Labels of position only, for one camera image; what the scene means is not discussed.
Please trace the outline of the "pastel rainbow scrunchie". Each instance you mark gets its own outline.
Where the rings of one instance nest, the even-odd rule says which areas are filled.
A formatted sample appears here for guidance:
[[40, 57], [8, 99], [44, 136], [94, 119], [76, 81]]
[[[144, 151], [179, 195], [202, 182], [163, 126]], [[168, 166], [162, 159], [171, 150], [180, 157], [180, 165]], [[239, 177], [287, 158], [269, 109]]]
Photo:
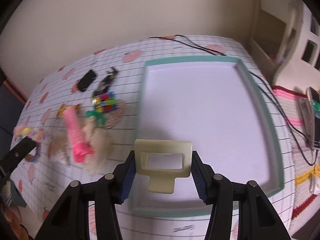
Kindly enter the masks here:
[[25, 137], [28, 137], [32, 141], [36, 142], [35, 154], [28, 154], [24, 159], [30, 163], [37, 163], [41, 155], [41, 144], [47, 138], [47, 132], [44, 128], [30, 128], [28, 126], [16, 126], [14, 128], [14, 136], [18, 141], [21, 141]]

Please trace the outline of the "cream lace cloth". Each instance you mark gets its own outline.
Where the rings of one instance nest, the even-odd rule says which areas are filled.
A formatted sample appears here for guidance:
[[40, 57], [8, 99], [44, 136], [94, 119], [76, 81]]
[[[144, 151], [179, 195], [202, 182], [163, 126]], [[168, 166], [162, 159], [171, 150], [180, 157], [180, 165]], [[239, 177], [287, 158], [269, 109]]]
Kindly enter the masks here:
[[[112, 152], [111, 138], [107, 130], [95, 124], [95, 118], [89, 117], [81, 124], [81, 131], [85, 141], [93, 150], [93, 154], [85, 156], [80, 166], [91, 175], [102, 174], [105, 171], [106, 162]], [[48, 147], [48, 159], [51, 162], [65, 165], [71, 164], [71, 145], [65, 129], [59, 130]]]

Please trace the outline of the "pink hair roller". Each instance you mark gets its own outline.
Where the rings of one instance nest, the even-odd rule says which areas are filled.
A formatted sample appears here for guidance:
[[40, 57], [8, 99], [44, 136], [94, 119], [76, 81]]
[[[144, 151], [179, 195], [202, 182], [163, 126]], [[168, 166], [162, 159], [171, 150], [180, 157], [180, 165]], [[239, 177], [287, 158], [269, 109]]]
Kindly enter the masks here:
[[73, 106], [68, 106], [63, 111], [63, 117], [72, 148], [73, 159], [76, 163], [83, 163], [87, 155], [93, 154], [93, 150], [85, 141], [80, 124], [77, 120], [75, 108]]

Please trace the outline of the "cream plastic hook clip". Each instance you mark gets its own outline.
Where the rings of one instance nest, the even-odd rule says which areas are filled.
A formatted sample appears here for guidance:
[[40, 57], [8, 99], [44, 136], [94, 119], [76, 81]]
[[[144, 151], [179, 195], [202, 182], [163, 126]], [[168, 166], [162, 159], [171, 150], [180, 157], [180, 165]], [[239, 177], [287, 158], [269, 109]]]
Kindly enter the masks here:
[[193, 145], [189, 141], [135, 141], [136, 172], [149, 177], [148, 191], [172, 194], [176, 178], [188, 178]]

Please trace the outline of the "colourful bead toy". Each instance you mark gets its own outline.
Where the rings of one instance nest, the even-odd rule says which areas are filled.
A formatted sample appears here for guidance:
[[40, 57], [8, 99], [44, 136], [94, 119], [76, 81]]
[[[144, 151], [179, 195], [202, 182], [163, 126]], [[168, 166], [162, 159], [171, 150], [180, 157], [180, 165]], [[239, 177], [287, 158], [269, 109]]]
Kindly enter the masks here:
[[95, 120], [101, 125], [105, 125], [107, 122], [105, 115], [118, 108], [116, 96], [112, 91], [102, 94], [93, 94], [92, 106], [92, 110], [86, 112], [86, 117], [95, 117]]

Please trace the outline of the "small black toy car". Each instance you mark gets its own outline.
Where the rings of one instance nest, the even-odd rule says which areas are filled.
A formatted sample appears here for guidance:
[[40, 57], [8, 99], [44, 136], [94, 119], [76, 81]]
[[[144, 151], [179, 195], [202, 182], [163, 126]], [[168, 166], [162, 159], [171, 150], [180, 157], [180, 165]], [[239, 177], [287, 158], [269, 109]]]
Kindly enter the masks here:
[[89, 70], [77, 84], [79, 91], [84, 92], [90, 86], [90, 84], [97, 78], [96, 73], [93, 70]]

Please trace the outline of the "black gold action figure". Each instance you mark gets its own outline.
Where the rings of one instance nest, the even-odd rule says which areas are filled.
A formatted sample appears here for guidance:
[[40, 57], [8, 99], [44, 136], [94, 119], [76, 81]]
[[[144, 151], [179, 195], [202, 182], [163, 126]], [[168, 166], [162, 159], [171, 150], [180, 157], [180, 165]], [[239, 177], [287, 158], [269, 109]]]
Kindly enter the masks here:
[[107, 72], [107, 75], [99, 82], [97, 89], [92, 93], [91, 99], [93, 104], [95, 104], [95, 98], [97, 96], [108, 92], [112, 82], [114, 81], [118, 73], [119, 71], [115, 67], [112, 67]]

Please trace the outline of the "pink white crochet mat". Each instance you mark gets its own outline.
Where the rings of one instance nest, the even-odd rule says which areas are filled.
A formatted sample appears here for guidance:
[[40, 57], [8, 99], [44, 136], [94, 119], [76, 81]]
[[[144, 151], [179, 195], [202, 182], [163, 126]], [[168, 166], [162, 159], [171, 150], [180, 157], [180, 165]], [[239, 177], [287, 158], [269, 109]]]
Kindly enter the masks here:
[[305, 133], [305, 125], [299, 103], [306, 95], [281, 86], [273, 86], [272, 90], [286, 115], [279, 115], [275, 121], [283, 152], [285, 187], [272, 203], [292, 236], [313, 216], [319, 221], [319, 154], [300, 134]]

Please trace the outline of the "grid pomegranate tablecloth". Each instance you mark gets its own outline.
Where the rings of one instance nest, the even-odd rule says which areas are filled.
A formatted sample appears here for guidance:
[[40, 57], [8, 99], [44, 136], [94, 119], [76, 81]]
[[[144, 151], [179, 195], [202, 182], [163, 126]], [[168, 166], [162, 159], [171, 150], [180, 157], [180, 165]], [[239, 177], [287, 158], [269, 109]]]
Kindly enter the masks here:
[[[165, 57], [204, 55], [202, 50], [195, 48], [197, 44], [239, 58], [252, 73], [267, 103], [280, 143], [285, 179], [284, 188], [271, 197], [271, 202], [285, 227], [288, 228], [291, 223], [295, 192], [289, 132], [284, 118], [270, 101], [272, 90], [270, 85], [243, 45], [231, 38], [218, 36], [191, 36], [188, 40], [182, 37], [166, 40], [151, 38], [97, 51], [75, 63], [61, 67], [42, 79], [35, 86], [24, 106], [18, 124], [33, 128], [43, 127], [49, 136], [53, 137], [64, 126], [63, 119], [57, 117], [58, 109], [62, 104], [80, 104], [81, 116], [85, 116], [91, 108], [90, 97], [97, 83], [91, 84], [85, 92], [72, 92], [72, 86], [76, 81], [90, 69], [97, 73], [98, 80], [102, 80], [108, 69], [115, 67], [119, 70], [119, 74], [112, 83], [111, 89], [118, 99], [125, 102], [125, 106], [123, 117], [108, 129], [112, 137], [112, 154], [105, 168], [111, 170], [126, 158], [136, 136], [144, 63]], [[75, 179], [87, 183], [100, 178], [100, 174], [90, 174], [79, 164], [70, 162], [65, 165], [52, 162], [48, 155], [49, 144], [49, 141], [43, 142], [36, 152], [36, 160], [21, 163], [11, 177], [13, 184], [26, 202], [26, 207], [21, 208], [19, 214], [22, 216], [23, 225], [32, 235], [38, 232], [48, 212], [68, 183]]]

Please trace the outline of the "grey phone stand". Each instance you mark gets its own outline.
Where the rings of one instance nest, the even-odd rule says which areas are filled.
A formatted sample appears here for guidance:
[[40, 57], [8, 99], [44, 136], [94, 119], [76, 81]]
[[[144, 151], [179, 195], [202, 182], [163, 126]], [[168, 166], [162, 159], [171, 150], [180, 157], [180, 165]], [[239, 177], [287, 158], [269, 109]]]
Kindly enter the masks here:
[[307, 145], [314, 149], [315, 142], [315, 117], [311, 103], [306, 98], [299, 98], [298, 103], [304, 122], [304, 130], [308, 140]]

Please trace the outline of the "white tray with teal rim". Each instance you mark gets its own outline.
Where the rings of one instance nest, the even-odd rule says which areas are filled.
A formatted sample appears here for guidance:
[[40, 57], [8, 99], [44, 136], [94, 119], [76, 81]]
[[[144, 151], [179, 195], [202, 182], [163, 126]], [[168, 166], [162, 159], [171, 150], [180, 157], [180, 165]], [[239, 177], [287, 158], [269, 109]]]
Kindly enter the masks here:
[[190, 141], [201, 160], [229, 180], [255, 180], [268, 197], [284, 188], [271, 113], [240, 59], [179, 56], [147, 61], [137, 138]]

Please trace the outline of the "smartphone on stand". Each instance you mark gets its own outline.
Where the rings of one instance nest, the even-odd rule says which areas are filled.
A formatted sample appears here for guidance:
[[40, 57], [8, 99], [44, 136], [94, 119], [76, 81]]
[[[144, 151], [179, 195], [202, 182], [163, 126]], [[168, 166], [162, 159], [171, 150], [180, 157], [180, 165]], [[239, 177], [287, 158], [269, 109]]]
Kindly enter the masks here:
[[312, 144], [319, 150], [319, 92], [312, 87], [308, 87], [306, 92], [311, 106]]

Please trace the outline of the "cream wooden shelf unit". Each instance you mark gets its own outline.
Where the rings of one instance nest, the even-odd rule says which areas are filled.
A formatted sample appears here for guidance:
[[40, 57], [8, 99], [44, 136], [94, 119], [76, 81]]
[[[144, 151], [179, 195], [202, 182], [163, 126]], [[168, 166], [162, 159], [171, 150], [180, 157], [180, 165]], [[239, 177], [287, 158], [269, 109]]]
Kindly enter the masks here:
[[319, 21], [303, 0], [255, 0], [251, 55], [267, 81], [319, 89]]

